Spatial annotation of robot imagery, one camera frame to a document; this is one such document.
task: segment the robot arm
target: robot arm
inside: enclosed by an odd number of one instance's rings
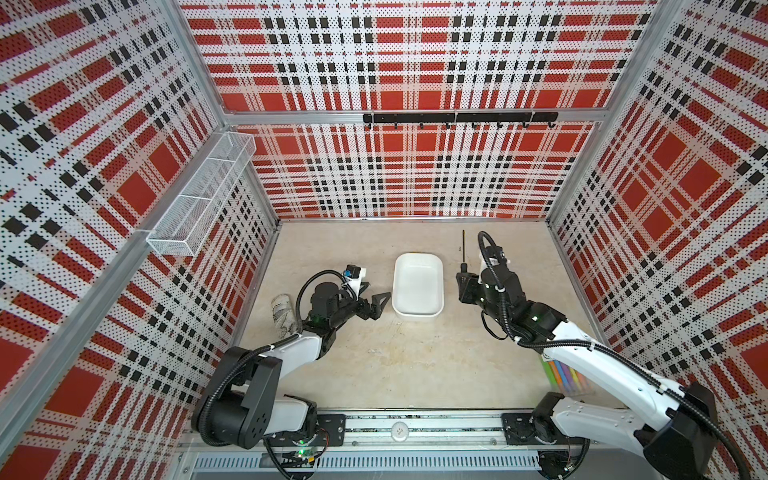
[[[552,442],[558,432],[594,439],[644,456],[670,480],[697,480],[720,440],[739,466],[740,478],[749,478],[746,463],[717,427],[710,390],[698,383],[685,388],[643,369],[590,337],[562,313],[528,300],[503,250],[486,232],[480,232],[478,243],[483,267],[474,274],[462,264],[456,274],[459,301],[480,306],[519,346],[562,361],[628,407],[591,406],[550,392],[532,416],[540,441]]]
[[[368,283],[366,269],[348,265],[344,274],[324,270],[310,278],[296,299],[296,314],[304,290],[323,274],[333,274],[342,286],[323,282],[310,297],[312,310],[299,318],[301,330],[273,345],[248,350],[228,349],[192,415],[192,429],[209,445],[238,445],[251,449],[266,435],[280,433],[295,442],[314,438],[318,429],[316,404],[293,396],[276,398],[277,384],[285,375],[305,363],[324,356],[347,320],[357,315],[378,319],[391,293],[372,296],[369,303],[360,297]],[[233,386],[248,384],[245,393]]]

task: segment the white wire basket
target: white wire basket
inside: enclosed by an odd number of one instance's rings
[[[152,249],[159,255],[195,257],[254,153],[252,135],[222,134],[147,238]]]

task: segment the black cable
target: black cable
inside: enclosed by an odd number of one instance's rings
[[[499,287],[501,287],[504,290],[504,291],[499,291],[499,295],[498,295],[498,300],[499,300],[498,311],[501,316],[499,324],[502,326],[502,330],[504,330],[504,333],[507,334],[508,338],[514,339],[516,336],[519,336],[523,339],[530,340],[532,339],[530,333],[528,333],[523,329],[518,329],[511,324],[511,321],[509,319],[509,311],[507,310],[508,295],[506,293],[504,284],[502,283],[501,279],[498,277],[498,274],[496,273],[496,270],[493,269],[493,265],[491,264],[491,257],[488,255],[488,252],[485,251],[484,240],[487,240],[488,243],[491,245],[491,248],[494,250],[496,259],[499,263],[501,263],[502,261],[502,249],[496,246],[496,242],[493,241],[493,239],[491,238],[490,235],[488,235],[487,232],[485,231],[478,232],[478,246],[480,247],[480,254],[482,255],[483,260],[485,261],[485,265],[491,271],[491,275],[493,275],[493,279],[496,281],[497,291]]]
[[[278,342],[274,343],[274,346],[282,346],[285,345],[288,342],[293,341],[294,339],[298,338],[297,334],[293,334],[291,336],[288,336]],[[211,393],[205,404],[203,405],[203,408],[200,410],[200,417],[197,420],[197,431],[200,433],[200,437],[203,439],[203,442],[206,442],[208,445],[212,447],[224,447],[226,445],[229,445],[227,442],[222,442],[219,439],[217,439],[213,434],[213,429],[211,428],[210,424],[210,414],[214,409],[214,403],[215,399],[219,399],[221,397],[221,394],[223,393],[224,389],[229,386],[229,384],[232,382],[232,380],[240,374],[240,372],[243,370],[245,365],[251,361],[254,357],[259,355],[260,353],[269,352],[272,347],[270,345],[265,345],[262,347],[259,347],[255,350],[251,350],[244,356],[240,358],[240,360],[235,363],[229,372],[224,376],[221,383],[219,383],[216,386],[216,389]]]
[[[277,460],[277,455],[275,455],[275,451],[272,450],[272,445],[270,444],[270,440],[265,438],[264,439],[264,448],[266,448],[266,453],[270,456],[270,460],[272,460],[272,463],[275,464],[275,468],[277,468],[277,471],[280,472],[280,474],[285,478],[286,480],[298,480],[298,478],[294,478],[293,475],[286,472],[286,469],[283,467],[283,463],[279,462]],[[307,472],[302,473],[302,477],[304,480],[314,475],[315,472]]]
[[[490,243],[491,248],[493,248],[493,251],[495,252],[496,260],[499,263],[502,262],[502,251],[496,246],[496,242],[493,241],[493,239],[491,238],[490,235],[488,235],[487,232],[482,230],[478,232],[478,246],[480,247],[480,254],[482,255],[483,260],[485,261],[485,265],[491,271],[491,275],[493,275],[493,279],[496,280],[496,290],[498,291],[498,299],[499,299],[498,310],[499,310],[499,313],[501,314],[502,330],[504,330],[504,333],[507,334],[507,337],[512,338],[513,337],[513,335],[511,334],[512,328],[509,324],[509,312],[507,311],[506,290],[505,290],[504,284],[498,278],[498,273],[496,273],[496,270],[493,270],[493,265],[491,264],[491,257],[488,255],[488,252],[485,251],[484,240],[487,240],[488,243]]]
[[[304,330],[304,321],[305,321],[305,319],[302,318],[301,316],[301,310],[300,310],[301,297],[304,295],[304,290],[306,290],[306,288],[310,285],[310,283],[317,280],[323,275],[336,275],[341,279],[342,286],[346,285],[344,276],[335,270],[323,270],[322,272],[315,273],[310,277],[309,280],[306,281],[306,283],[304,283],[304,286],[302,286],[301,290],[299,290],[299,295],[296,297],[296,318],[299,320],[299,333],[301,333]]]
[[[326,435],[326,446],[323,447],[323,451],[322,452],[318,453],[317,455],[314,455],[315,456],[315,462],[317,461],[318,458],[320,458],[320,456],[323,453],[326,452],[326,450],[328,449],[328,444],[331,443],[331,435],[328,433],[328,430],[325,430],[323,427],[320,427],[320,430],[323,430],[323,433]]]
[[[493,338],[495,338],[497,340],[506,340],[507,338],[509,338],[509,335],[507,335],[507,336],[498,336],[495,333],[493,333],[493,331],[491,329],[488,328],[488,324],[485,322],[485,312],[482,312],[482,311],[480,312],[480,318],[482,318],[482,325],[485,327],[485,331],[490,333]]]
[[[593,346],[593,343],[587,342],[585,340],[554,340],[552,342],[542,342],[542,343],[530,343],[525,342],[524,340],[520,340],[518,342],[518,345],[526,348],[526,349],[548,349],[548,348],[555,348],[559,346],[582,346],[586,348],[591,348]],[[600,353],[604,353],[605,355],[610,356],[613,359],[616,359],[617,361],[624,364],[627,368],[632,370],[633,372],[637,373],[640,377],[642,377],[646,382],[651,384],[653,387],[656,387],[659,389],[661,387],[661,382],[659,382],[656,378],[646,373],[642,368],[635,365],[634,362],[625,359],[622,355],[615,352],[612,349],[609,349],[605,345],[601,345],[600,343],[594,344],[594,349],[597,350]],[[677,400],[680,405],[683,406],[683,408],[686,409],[691,415],[696,417],[696,419],[699,421],[699,423],[703,424],[710,432],[712,432],[715,437],[717,437],[718,440],[720,440],[720,443],[723,444],[725,449],[730,454],[731,458],[733,459],[733,462],[736,463],[736,467],[739,470],[739,479],[740,480],[750,480],[750,469],[746,464],[746,460],[744,460],[744,457],[741,455],[741,452],[736,448],[736,446],[730,441],[728,437],[726,437],[725,433],[723,433],[722,430],[720,430],[720,427],[713,422],[706,413],[702,412],[700,409],[698,409],[693,403],[686,400],[682,395],[675,392],[672,389],[665,389],[664,393],[672,397],[673,399]]]
[[[589,452],[590,444],[590,439],[584,439],[584,443],[581,444],[581,453],[578,454],[578,458],[576,459],[576,462],[574,462],[574,466],[567,474],[563,475],[563,478],[570,477],[573,472],[576,472],[578,468],[581,467],[581,463],[583,463],[584,459],[587,458],[587,452]]]

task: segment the white plastic tray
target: white plastic tray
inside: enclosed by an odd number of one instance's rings
[[[431,253],[404,253],[395,262],[392,308],[406,319],[427,319],[442,312],[442,261]]]

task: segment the plaid wall panel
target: plaid wall panel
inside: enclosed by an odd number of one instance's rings
[[[0,2],[0,396],[212,129],[153,2]]]
[[[244,180],[197,257],[142,264],[0,471],[162,478],[231,339],[270,230]]]
[[[768,478],[768,5],[682,6],[557,231],[611,346],[712,389]]]
[[[224,107],[284,111],[602,107],[657,0],[180,3]]]
[[[277,214],[544,218],[591,124],[244,126]]]

